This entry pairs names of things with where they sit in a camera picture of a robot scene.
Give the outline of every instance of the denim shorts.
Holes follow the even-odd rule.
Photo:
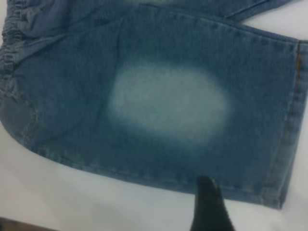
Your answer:
[[[308,42],[237,22],[287,2],[8,0],[0,120],[73,168],[281,208]]]

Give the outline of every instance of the stitching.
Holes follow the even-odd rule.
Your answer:
[[[231,14],[225,16],[225,18],[231,18],[231,17],[233,17],[233,16],[236,16],[237,14],[243,13],[243,12],[245,12],[245,11],[247,11],[247,10],[250,10],[250,9],[252,9],[252,8],[254,8],[254,7],[257,7],[257,6],[259,6],[259,5],[262,5],[262,4],[267,3],[267,2],[269,2],[269,1],[270,1],[270,0],[263,0],[263,1],[258,2],[258,3],[256,3],[256,4],[250,5],[250,6],[246,7],[246,8],[240,9],[240,10],[238,10],[238,11],[236,11],[236,12],[233,12],[233,13],[231,13]]]
[[[265,196],[266,194],[266,190],[268,189],[271,189],[271,187],[268,185],[269,181],[270,181],[270,178],[272,177],[272,171],[273,169],[276,167],[277,165],[277,161],[280,159],[280,155],[279,153],[281,152],[281,148],[283,146],[283,139],[285,139],[286,137],[290,137],[290,131],[293,130],[292,126],[292,122],[290,121],[291,120],[291,117],[292,117],[292,112],[294,111],[294,107],[295,107],[295,102],[297,101],[297,93],[298,93],[298,89],[299,89],[299,84],[300,84],[300,68],[301,68],[301,57],[300,57],[300,44],[301,42],[299,41],[298,44],[297,44],[297,50],[296,50],[296,63],[295,63],[295,68],[296,68],[296,81],[295,81],[295,87],[294,87],[294,92],[293,92],[293,100],[292,100],[292,103],[290,105],[290,108],[289,108],[289,111],[288,111],[288,118],[286,120],[286,123],[285,123],[285,127],[284,127],[284,130],[282,132],[282,136],[281,136],[281,139],[280,139],[280,142],[279,142],[279,146],[278,146],[278,150],[273,158],[273,161],[270,165],[270,168],[268,170],[268,173],[267,173],[267,176],[266,176],[266,179],[265,179],[265,186],[263,187],[263,196]],[[284,173],[284,177],[282,178],[282,184],[280,185],[279,189],[278,189],[278,192],[280,194],[281,192],[281,189],[283,187],[283,183],[285,181],[285,178],[287,176],[287,173],[288,171],[286,171]]]
[[[230,21],[230,22],[221,22],[221,21],[219,21],[219,18],[215,19],[215,16],[213,16],[213,15],[202,14],[203,16],[194,16],[194,15],[191,15],[188,12],[185,12],[183,10],[176,10],[176,9],[172,9],[172,8],[168,8],[168,7],[156,6],[156,5],[150,5],[150,4],[140,4],[140,6],[152,7],[152,8],[156,8],[156,9],[158,9],[160,11],[172,12],[174,14],[182,15],[182,16],[185,16],[187,18],[194,19],[194,20],[197,19],[199,21],[208,21],[208,22],[211,22],[211,23],[216,23],[216,24],[219,24],[221,26],[229,26],[229,27],[231,27],[233,29],[236,29],[236,30],[239,30],[239,31],[243,31],[243,32],[248,33],[248,34],[253,34],[253,35],[261,36],[261,37],[264,37],[264,38],[267,38],[267,39],[270,39],[270,40],[273,40],[273,41],[279,41],[279,42],[285,42],[285,43],[291,43],[291,44],[299,42],[299,40],[295,39],[295,38],[286,37],[286,36],[282,36],[282,35],[276,35],[274,33],[266,32],[264,30],[259,30],[259,29],[252,28],[250,26],[245,26],[245,25],[242,25],[242,24],[232,25],[231,24],[232,21]],[[274,37],[271,37],[270,35],[264,35],[264,33],[272,34],[273,36],[279,36],[281,38],[274,38]]]
[[[36,110],[35,110],[33,104],[24,95],[16,95],[14,93],[5,93],[3,97],[20,99],[20,100],[24,101],[24,103],[30,109],[30,123],[28,125],[28,128],[26,129],[24,138],[21,140],[22,144],[24,144],[25,146],[28,146],[28,144],[29,144],[29,142],[32,138],[34,125],[37,121],[37,113],[36,113]]]

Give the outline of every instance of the jeans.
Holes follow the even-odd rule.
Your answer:
[[[236,21],[289,0],[8,0],[0,120],[31,151],[119,180],[281,208],[308,42]]]

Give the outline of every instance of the pant leg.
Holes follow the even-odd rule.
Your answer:
[[[14,7],[0,51],[0,119],[26,148],[187,193],[209,175],[225,198],[282,206],[306,100],[306,42],[142,4],[106,24],[100,8],[68,33],[31,41]]]
[[[107,24],[127,14],[138,4],[179,8],[207,13],[233,21],[279,7],[291,0],[8,0],[22,20],[16,25],[31,38],[65,33],[76,25]]]

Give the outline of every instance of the blue denim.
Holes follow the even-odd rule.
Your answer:
[[[8,0],[0,120],[73,168],[281,208],[308,42],[236,21],[287,2]]]

